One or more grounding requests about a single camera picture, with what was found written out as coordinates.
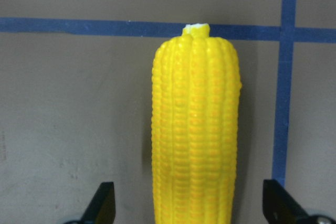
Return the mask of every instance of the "toy corn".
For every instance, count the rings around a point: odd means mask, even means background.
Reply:
[[[156,224],[229,224],[241,88],[237,53],[187,25],[156,51],[152,172]]]

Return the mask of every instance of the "gray floor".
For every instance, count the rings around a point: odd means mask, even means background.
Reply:
[[[280,24],[281,0],[0,0],[0,17]],[[334,0],[298,0],[297,25],[335,27]],[[79,217],[114,181],[116,223],[154,223],[151,64],[166,38],[0,34],[0,223]],[[266,223],[278,43],[232,41],[240,59],[233,223]],[[287,189],[335,217],[334,45],[295,44]]]

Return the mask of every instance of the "metal screw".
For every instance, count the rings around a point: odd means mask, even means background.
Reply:
[[[319,217],[317,218],[317,223],[318,224],[331,224],[331,220],[325,217]]]

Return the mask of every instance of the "blue line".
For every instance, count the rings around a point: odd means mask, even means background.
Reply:
[[[295,42],[336,43],[336,29],[296,28]]]
[[[272,178],[285,185],[296,0],[282,0]]]
[[[0,18],[0,32],[70,33],[75,35],[175,37],[185,24],[109,20],[75,20],[43,18]],[[237,40],[278,41],[276,26],[211,25],[211,36]]]

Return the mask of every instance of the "corn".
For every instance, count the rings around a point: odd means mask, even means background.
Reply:
[[[187,25],[156,51],[152,172],[156,224],[229,224],[241,88],[237,53]]]

